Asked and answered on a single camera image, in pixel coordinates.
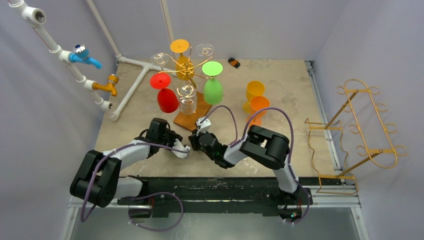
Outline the gold wire wine glass rack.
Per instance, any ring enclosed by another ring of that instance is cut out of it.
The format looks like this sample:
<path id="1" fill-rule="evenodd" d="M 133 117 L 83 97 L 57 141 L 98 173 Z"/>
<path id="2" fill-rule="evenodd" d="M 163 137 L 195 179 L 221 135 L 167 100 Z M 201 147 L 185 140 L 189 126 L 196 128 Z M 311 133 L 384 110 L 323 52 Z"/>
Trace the gold wire wine glass rack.
<path id="1" fill-rule="evenodd" d="M 199 112 L 197 108 L 200 96 L 193 80 L 196 66 L 191 62 L 190 56 L 184 56 L 184 52 L 191 49 L 189 43 L 182 47 L 172 47 L 174 53 L 180 54 L 178 60 L 167 53 L 154 54 L 150 62 L 160 70 L 149 81 L 152 88 L 159 90 L 156 97 L 159 109 L 167 114 L 179 111 L 173 123 L 190 132 L 196 128 L 196 121 L 199 118 L 196 114 Z M 169 88 L 172 81 L 170 74 L 180 75 L 180 84 L 176 90 Z"/>

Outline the red plastic goblet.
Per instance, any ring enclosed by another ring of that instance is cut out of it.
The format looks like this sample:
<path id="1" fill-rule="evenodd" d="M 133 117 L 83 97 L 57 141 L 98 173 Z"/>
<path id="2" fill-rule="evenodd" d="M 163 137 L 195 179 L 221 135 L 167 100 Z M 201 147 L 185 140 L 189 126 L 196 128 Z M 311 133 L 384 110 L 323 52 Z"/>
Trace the red plastic goblet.
<path id="1" fill-rule="evenodd" d="M 174 91 L 168 88 L 171 77 L 165 72 L 155 73 L 149 83 L 152 88 L 159 90 L 157 103 L 160 110 L 164 113 L 175 112 L 179 107 L 179 101 Z"/>

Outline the green plastic cup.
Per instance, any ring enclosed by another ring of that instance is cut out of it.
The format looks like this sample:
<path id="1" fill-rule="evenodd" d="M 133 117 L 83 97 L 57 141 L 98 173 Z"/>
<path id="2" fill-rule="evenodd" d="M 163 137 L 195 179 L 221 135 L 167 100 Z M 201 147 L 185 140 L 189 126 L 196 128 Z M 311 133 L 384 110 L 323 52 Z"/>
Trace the green plastic cup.
<path id="1" fill-rule="evenodd" d="M 210 105 L 217 105 L 223 100 L 223 87 L 221 82 L 216 79 L 222 71 L 223 66 L 217 61 L 208 61 L 202 66 L 202 72 L 209 76 L 203 86 L 203 98 Z"/>

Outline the orange plastic goblet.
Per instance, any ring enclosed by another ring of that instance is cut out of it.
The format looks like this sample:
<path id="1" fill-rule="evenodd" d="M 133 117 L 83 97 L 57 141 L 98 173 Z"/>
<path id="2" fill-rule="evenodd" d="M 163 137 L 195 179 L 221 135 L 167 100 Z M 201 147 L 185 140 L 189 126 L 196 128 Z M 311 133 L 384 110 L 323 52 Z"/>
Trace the orange plastic goblet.
<path id="1" fill-rule="evenodd" d="M 250 116 L 247 118 L 247 120 L 249 120 L 249 118 L 251 116 L 253 116 L 257 111 L 264 109 L 264 108 L 268 108 L 270 107 L 270 101 L 264 97 L 264 96 L 254 96 L 250 102 L 249 102 L 249 110 L 250 110 Z M 248 124 L 248 126 L 250 127 L 251 125 L 257 125 L 260 126 L 262 124 L 262 117 L 267 113 L 267 111 L 262 111 L 261 113 L 257 114 L 256 117 L 254 117 L 250 123 Z"/>

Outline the yellow plastic goblet front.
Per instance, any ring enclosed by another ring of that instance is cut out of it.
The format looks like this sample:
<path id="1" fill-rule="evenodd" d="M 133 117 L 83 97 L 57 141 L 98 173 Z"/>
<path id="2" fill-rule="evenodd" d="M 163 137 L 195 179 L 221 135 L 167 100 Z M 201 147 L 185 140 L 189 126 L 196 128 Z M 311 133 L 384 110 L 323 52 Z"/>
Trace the yellow plastic goblet front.
<path id="1" fill-rule="evenodd" d="M 179 54 L 175 64 L 176 77 L 182 81 L 189 81 L 194 77 L 194 65 L 184 52 L 191 49 L 190 43 L 185 39 L 176 39 L 170 44 L 170 50 Z"/>

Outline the yellow plastic goblet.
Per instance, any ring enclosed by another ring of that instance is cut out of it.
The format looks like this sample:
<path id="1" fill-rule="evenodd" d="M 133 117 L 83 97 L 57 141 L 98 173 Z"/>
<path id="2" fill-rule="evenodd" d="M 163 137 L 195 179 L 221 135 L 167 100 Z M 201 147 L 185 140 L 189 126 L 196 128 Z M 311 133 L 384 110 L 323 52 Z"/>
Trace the yellow plastic goblet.
<path id="1" fill-rule="evenodd" d="M 265 92 L 265 86 L 258 80 L 250 81 L 246 86 L 246 102 L 243 103 L 242 109 L 245 113 L 250 113 L 250 101 L 253 97 L 262 96 Z"/>
<path id="2" fill-rule="evenodd" d="M 194 77 L 194 65 L 184 52 L 191 49 L 190 43 L 185 39 L 176 39 L 170 44 L 170 50 L 179 54 L 175 64 L 176 77 L 182 81 L 189 81 Z"/>

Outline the yellow plastic goblet back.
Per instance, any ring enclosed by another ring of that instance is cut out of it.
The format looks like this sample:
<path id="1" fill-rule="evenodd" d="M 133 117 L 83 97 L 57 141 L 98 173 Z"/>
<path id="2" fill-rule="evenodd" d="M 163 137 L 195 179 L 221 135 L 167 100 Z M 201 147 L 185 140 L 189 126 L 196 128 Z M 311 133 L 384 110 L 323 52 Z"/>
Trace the yellow plastic goblet back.
<path id="1" fill-rule="evenodd" d="M 242 109 L 245 113 L 250 113 L 250 101 L 253 97 L 262 96 L 265 92 L 265 86 L 258 80 L 250 81 L 246 86 L 246 102 L 243 103 Z"/>

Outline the ribbed clear wine glass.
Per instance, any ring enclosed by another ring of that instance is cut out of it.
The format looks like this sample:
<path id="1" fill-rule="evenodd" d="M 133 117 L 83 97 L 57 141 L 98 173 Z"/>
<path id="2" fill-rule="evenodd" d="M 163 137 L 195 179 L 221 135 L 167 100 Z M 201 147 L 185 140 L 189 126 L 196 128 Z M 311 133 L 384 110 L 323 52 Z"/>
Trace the ribbed clear wine glass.
<path id="1" fill-rule="evenodd" d="M 213 58 L 215 48 L 210 43 L 201 43 L 196 47 L 195 51 L 200 57 L 204 58 L 204 60 L 198 64 L 198 66 L 200 66 Z"/>

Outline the gold wall hook rack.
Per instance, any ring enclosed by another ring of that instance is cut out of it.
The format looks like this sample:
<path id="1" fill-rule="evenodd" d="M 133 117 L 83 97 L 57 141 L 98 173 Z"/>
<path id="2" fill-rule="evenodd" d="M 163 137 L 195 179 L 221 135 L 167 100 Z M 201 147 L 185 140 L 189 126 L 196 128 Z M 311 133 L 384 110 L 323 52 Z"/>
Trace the gold wall hook rack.
<path id="1" fill-rule="evenodd" d="M 355 195 L 359 191 L 355 171 L 360 167 L 379 169 L 395 168 L 401 158 L 408 156 L 407 147 L 394 143 L 398 126 L 385 122 L 383 114 L 388 106 L 375 98 L 381 89 L 365 81 L 351 78 L 336 88 L 343 97 L 333 116 L 321 121 L 305 119 L 307 146 L 311 151 L 311 167 L 318 179 L 318 193 L 330 195 Z M 334 159 L 333 173 L 328 174 L 316 162 L 317 149 L 313 134 L 323 133 L 330 147 L 339 147 L 342 156 L 331 150 Z"/>

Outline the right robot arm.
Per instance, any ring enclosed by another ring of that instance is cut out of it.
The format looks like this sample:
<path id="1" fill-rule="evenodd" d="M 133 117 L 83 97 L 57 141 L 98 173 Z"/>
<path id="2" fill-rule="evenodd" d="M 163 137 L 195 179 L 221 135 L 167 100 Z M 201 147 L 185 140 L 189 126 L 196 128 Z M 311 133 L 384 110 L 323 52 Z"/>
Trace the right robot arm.
<path id="1" fill-rule="evenodd" d="M 192 131 L 188 137 L 194 151 L 202 151 L 221 168 L 234 167 L 249 157 L 264 167 L 273 170 L 280 189 L 282 200 L 288 204 L 300 198 L 301 192 L 297 179 L 289 169 L 290 140 L 283 134 L 252 125 L 247 137 L 234 146 L 222 144 L 208 131 Z"/>

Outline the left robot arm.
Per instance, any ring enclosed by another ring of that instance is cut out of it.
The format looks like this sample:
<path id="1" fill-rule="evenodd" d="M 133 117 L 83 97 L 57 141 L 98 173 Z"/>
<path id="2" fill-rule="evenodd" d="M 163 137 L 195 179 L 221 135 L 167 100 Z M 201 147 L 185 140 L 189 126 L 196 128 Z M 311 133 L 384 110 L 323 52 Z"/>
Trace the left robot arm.
<path id="1" fill-rule="evenodd" d="M 120 172 L 151 158 L 161 149 L 171 151 L 176 157 L 187 158 L 191 147 L 182 143 L 183 137 L 170 128 L 162 118 L 153 118 L 147 129 L 131 142 L 106 151 L 88 151 L 70 185 L 72 196 L 104 208 L 113 199 L 130 197 L 138 205 L 146 203 L 149 191 L 135 177 L 121 177 Z"/>

